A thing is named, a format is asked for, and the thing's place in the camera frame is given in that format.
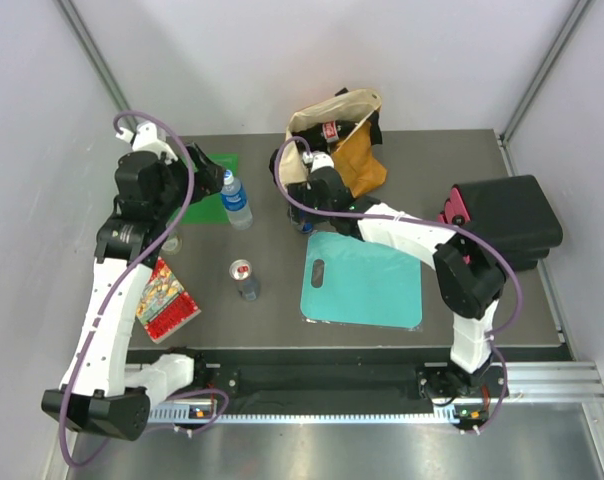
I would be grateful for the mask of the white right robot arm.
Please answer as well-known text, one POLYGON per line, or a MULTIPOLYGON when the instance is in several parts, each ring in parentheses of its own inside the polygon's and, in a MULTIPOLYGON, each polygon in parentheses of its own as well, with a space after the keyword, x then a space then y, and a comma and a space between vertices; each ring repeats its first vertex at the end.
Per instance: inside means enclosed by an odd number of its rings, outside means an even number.
POLYGON ((294 214, 327 220, 342 235, 390 247, 430 267, 453 314, 449 388, 460 397, 484 385, 493 357, 493 320, 512 273, 495 248, 461 227, 414 217, 369 195, 354 198, 330 166, 316 169, 305 182, 276 185, 294 214))

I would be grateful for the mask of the orange canvas bag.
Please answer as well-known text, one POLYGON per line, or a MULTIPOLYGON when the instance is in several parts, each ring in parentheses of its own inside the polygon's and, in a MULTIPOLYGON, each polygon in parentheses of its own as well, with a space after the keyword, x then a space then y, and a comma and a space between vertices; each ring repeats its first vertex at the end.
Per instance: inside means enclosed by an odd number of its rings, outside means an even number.
POLYGON ((382 97, 371 88, 342 89, 333 97, 293 113, 285 137, 317 123, 353 121, 356 128, 329 154, 353 197, 361 197, 383 185, 388 170, 376 159, 373 147, 383 143, 379 126, 382 97))

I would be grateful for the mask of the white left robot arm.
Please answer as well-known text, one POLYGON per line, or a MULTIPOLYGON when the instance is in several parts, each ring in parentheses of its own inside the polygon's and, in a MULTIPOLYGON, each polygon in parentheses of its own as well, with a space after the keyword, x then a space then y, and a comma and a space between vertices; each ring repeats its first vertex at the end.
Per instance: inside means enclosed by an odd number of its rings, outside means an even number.
POLYGON ((170 219, 220 192, 223 167, 195 143, 190 159, 165 153, 130 152, 118 161, 113 210, 98 230, 92 293, 75 356, 59 387, 48 389, 42 411, 68 431, 136 440, 150 411, 173 393, 198 396, 209 374, 193 357, 165 353, 136 374, 125 372, 136 311, 151 279, 170 219))

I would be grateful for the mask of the glass cola bottle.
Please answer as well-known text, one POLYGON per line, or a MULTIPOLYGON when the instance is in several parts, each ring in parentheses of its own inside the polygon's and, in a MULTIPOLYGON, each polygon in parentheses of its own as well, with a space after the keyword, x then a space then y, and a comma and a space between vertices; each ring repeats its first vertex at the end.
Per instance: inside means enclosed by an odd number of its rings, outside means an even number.
POLYGON ((304 130, 293 132, 293 135, 304 138, 312 151, 330 153, 340 140, 346 139, 356 128, 353 121, 337 120, 317 123, 304 130))

